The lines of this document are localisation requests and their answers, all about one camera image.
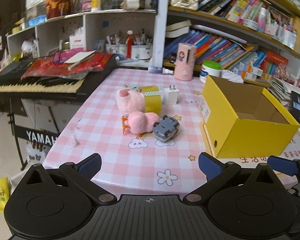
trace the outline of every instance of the white notepad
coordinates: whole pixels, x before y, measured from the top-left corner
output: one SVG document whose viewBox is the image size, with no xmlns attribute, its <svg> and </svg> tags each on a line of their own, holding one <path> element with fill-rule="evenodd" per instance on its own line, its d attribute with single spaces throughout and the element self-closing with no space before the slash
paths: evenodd
<svg viewBox="0 0 300 240">
<path fill-rule="evenodd" d="M 65 63 L 66 64 L 77 63 L 77 62 L 82 61 L 85 58 L 89 57 L 94 52 L 95 52 L 95 50 L 94 51 L 89 51 L 89 52 L 78 52 L 77 54 L 75 54 L 74 56 L 72 56 L 70 59 L 68 59 Z"/>
</svg>

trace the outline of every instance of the floor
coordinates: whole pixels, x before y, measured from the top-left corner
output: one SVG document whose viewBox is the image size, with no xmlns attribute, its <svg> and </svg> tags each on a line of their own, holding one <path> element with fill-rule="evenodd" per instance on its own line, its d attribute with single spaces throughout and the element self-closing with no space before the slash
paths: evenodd
<svg viewBox="0 0 300 240">
<path fill-rule="evenodd" d="M 9 179 L 20 172 L 21 163 L 8 121 L 7 115 L 3 114 L 0 118 L 0 178 L 8 177 Z M 16 124 L 31 127 L 31 122 L 26 117 L 16 116 Z M 26 156 L 26 141 L 20 139 L 19 142 L 21 151 Z M 0 240 L 8 240 L 10 237 L 11 233 L 3 213 L 0 213 Z"/>
</svg>

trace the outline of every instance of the red tassel figurine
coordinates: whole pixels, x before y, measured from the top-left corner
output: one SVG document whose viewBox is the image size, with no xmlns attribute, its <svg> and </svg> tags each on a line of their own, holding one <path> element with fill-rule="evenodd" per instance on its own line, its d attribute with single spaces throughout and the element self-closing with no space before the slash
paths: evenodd
<svg viewBox="0 0 300 240">
<path fill-rule="evenodd" d="M 132 50 L 132 30 L 128 31 L 128 37 L 127 37 L 127 41 L 126 41 L 126 45 L 127 45 L 127 58 L 131 58 L 131 50 Z"/>
</svg>

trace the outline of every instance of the yellow box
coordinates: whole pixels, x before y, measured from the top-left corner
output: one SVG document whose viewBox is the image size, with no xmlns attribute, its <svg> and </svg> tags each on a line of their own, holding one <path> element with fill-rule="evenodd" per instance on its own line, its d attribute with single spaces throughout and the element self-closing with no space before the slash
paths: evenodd
<svg viewBox="0 0 300 240">
<path fill-rule="evenodd" d="M 215 157 L 278 156 L 299 128 L 265 88 L 207 76 L 202 95 Z"/>
</svg>

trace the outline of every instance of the blue gripper pad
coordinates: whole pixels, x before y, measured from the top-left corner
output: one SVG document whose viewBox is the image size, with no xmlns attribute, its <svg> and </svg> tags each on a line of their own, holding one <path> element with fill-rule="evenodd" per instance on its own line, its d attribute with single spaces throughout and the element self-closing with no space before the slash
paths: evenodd
<svg viewBox="0 0 300 240">
<path fill-rule="evenodd" d="M 204 154 L 199 155 L 198 163 L 200 171 L 207 176 L 207 180 L 213 179 L 222 172 L 222 167 Z"/>
<path fill-rule="evenodd" d="M 101 170 L 101 156 L 93 154 L 89 158 L 77 164 L 77 171 L 88 180 L 91 180 Z"/>
<path fill-rule="evenodd" d="M 299 173 L 297 164 L 292 160 L 270 156 L 267 163 L 274 171 L 278 171 L 289 176 L 294 176 Z"/>
</svg>

